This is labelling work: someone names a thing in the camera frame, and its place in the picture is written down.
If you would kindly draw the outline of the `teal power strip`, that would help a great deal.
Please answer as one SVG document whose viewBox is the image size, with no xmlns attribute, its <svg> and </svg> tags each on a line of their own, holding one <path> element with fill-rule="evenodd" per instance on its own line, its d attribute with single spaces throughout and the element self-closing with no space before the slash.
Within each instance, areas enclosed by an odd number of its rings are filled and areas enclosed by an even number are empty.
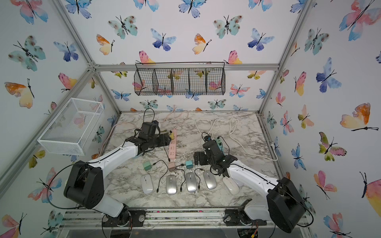
<svg viewBox="0 0 381 238">
<path fill-rule="evenodd" d="M 218 137 L 218 138 L 216 139 L 216 143 L 217 143 L 217 145 L 218 145 L 218 148 L 219 148 L 221 151 L 223 151 L 223 142 L 222 142 L 222 140 L 221 140 L 220 137 Z"/>
</svg>

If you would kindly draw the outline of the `teal charger plug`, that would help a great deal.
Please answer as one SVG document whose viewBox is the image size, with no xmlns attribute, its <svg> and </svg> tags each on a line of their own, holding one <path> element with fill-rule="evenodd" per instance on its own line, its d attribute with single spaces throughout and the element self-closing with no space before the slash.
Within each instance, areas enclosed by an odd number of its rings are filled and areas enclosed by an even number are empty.
<svg viewBox="0 0 381 238">
<path fill-rule="evenodd" d="M 193 161 L 191 160 L 186 161 L 185 166 L 187 169 L 192 169 L 194 167 Z"/>
</svg>

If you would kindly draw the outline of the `green charger plug front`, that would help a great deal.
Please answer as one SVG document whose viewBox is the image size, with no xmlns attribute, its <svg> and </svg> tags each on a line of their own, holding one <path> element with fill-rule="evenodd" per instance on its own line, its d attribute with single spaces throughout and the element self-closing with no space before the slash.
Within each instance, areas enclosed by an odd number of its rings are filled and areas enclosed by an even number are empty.
<svg viewBox="0 0 381 238">
<path fill-rule="evenodd" d="M 152 169 L 152 164 L 149 161 L 144 162 L 142 165 L 145 171 L 149 171 Z"/>
</svg>

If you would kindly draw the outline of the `black charging cable silver mouse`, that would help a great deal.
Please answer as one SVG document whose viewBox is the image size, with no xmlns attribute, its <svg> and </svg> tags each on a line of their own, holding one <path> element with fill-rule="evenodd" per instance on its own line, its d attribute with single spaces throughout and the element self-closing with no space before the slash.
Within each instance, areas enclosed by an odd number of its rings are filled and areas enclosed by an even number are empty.
<svg viewBox="0 0 381 238">
<path fill-rule="evenodd" d="M 176 169 L 176 171 L 178 171 L 179 172 L 179 175 L 181 176 L 181 178 L 180 178 L 180 180 L 181 180 L 181 185 L 180 185 L 180 192 L 182 192 L 183 191 L 183 185 L 184 185 L 184 183 L 185 183 L 185 175 L 186 175 L 186 173 L 185 173 L 185 170 L 184 170 L 184 168 L 183 168 L 183 166 L 184 166 L 184 163 L 181 163 L 181 164 L 179 164 L 179 165 L 177 165 L 176 167 L 175 167 L 175 169 Z"/>
</svg>

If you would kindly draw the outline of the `pink charger plug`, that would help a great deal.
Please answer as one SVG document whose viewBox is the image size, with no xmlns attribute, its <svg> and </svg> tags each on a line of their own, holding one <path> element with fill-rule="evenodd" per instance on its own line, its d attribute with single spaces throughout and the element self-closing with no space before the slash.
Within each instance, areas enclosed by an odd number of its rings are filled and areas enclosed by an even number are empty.
<svg viewBox="0 0 381 238">
<path fill-rule="evenodd" d="M 176 164 L 174 162 L 168 163 L 168 169 L 169 169 L 169 172 L 175 171 L 176 170 Z"/>
</svg>

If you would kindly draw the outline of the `white wireless mouse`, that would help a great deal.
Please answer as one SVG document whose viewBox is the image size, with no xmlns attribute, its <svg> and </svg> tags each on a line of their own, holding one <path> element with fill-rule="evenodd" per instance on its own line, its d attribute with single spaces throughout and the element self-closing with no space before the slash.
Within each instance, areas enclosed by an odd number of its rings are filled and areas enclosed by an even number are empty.
<svg viewBox="0 0 381 238">
<path fill-rule="evenodd" d="M 153 182 L 150 174 L 144 174 L 140 178 L 141 188 L 144 194 L 150 194 L 153 192 Z"/>
</svg>

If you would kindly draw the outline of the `black charging cable white mouse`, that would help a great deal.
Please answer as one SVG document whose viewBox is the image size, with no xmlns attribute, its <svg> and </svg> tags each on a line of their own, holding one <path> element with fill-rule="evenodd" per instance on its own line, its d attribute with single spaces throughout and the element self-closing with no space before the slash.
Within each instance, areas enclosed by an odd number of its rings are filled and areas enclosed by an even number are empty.
<svg viewBox="0 0 381 238">
<path fill-rule="evenodd" d="M 165 173 L 160 177 L 160 179 L 159 179 L 158 186 L 157 186 L 157 189 L 156 189 L 156 193 L 159 193 L 161 180 L 163 179 L 163 177 L 164 177 L 165 175 L 167 175 L 167 173 L 168 173 L 168 171 L 169 171 L 169 166 L 168 166 L 168 164 L 167 164 L 165 161 L 163 161 L 163 160 L 158 160 L 158 161 L 156 161 L 155 163 L 153 163 L 153 165 L 156 165 L 156 164 L 159 163 L 159 162 L 162 162 L 163 165 L 165 165 L 165 167 L 166 167 L 166 172 L 165 172 Z"/>
</svg>

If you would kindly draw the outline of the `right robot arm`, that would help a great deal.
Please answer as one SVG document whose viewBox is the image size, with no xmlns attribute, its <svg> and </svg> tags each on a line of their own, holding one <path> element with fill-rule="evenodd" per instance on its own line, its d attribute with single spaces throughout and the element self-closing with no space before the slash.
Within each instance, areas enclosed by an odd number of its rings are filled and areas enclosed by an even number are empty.
<svg viewBox="0 0 381 238">
<path fill-rule="evenodd" d="M 302 226 L 300 220 L 306 213 L 313 216 L 290 179 L 272 178 L 248 167 L 237 157 L 224 154 L 216 140 L 207 140 L 202 147 L 202 151 L 193 154 L 194 159 L 200 165 L 208 165 L 213 175 L 223 176 L 233 195 L 245 185 L 265 199 L 259 203 L 247 199 L 237 209 L 242 223 L 272 221 L 280 230 L 291 233 L 296 226 Z"/>
</svg>

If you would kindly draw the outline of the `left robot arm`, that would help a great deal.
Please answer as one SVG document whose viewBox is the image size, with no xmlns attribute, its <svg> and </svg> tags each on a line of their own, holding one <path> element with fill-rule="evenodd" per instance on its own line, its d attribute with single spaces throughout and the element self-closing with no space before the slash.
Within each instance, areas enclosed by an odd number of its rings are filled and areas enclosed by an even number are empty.
<svg viewBox="0 0 381 238">
<path fill-rule="evenodd" d="M 79 161 L 72 166 L 64 196 L 86 208 L 111 218 L 127 220 L 128 206 L 105 194 L 104 179 L 129 159 L 171 142 L 170 133 L 162 132 L 158 121 L 144 122 L 135 134 L 114 150 L 93 160 Z"/>
</svg>

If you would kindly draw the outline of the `white mouse right front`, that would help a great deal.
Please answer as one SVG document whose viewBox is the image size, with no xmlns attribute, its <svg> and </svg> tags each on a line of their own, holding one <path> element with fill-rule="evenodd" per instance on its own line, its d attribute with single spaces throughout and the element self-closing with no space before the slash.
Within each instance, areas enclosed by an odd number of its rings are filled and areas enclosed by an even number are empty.
<svg viewBox="0 0 381 238">
<path fill-rule="evenodd" d="M 237 195 L 240 192 L 240 188 L 237 183 L 230 177 L 224 177 L 223 183 L 232 195 Z"/>
</svg>

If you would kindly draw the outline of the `pink power strip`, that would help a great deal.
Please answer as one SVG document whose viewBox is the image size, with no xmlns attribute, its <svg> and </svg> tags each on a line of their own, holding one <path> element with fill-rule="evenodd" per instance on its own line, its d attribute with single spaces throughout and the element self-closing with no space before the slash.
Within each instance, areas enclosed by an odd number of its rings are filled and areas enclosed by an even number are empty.
<svg viewBox="0 0 381 238">
<path fill-rule="evenodd" d="M 171 162 L 175 161 L 176 159 L 176 152 L 177 152 L 177 129 L 173 129 L 170 131 L 170 134 L 173 133 L 175 136 L 174 140 L 170 141 L 169 144 L 169 159 Z"/>
</svg>

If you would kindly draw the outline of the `white mesh wall basket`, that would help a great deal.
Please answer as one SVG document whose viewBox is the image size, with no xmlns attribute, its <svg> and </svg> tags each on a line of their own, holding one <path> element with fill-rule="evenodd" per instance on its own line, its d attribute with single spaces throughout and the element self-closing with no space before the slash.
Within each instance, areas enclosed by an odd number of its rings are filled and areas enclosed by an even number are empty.
<svg viewBox="0 0 381 238">
<path fill-rule="evenodd" d="M 37 141 L 49 153 L 84 156 L 103 117 L 102 102 L 70 98 Z"/>
</svg>

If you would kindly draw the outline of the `aluminium front rail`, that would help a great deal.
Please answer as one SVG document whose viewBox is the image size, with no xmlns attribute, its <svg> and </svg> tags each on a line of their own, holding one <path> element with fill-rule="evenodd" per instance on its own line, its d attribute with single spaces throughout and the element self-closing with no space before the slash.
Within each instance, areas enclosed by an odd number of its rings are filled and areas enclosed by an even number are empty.
<svg viewBox="0 0 381 238">
<path fill-rule="evenodd" d="M 130 208 L 128 217 L 132 224 L 116 225 L 116 218 L 86 209 L 69 210 L 65 213 L 61 229 L 178 229 L 178 228 L 250 228 L 269 227 L 271 220 L 251 220 L 243 211 L 235 207 L 220 208 Z"/>
</svg>

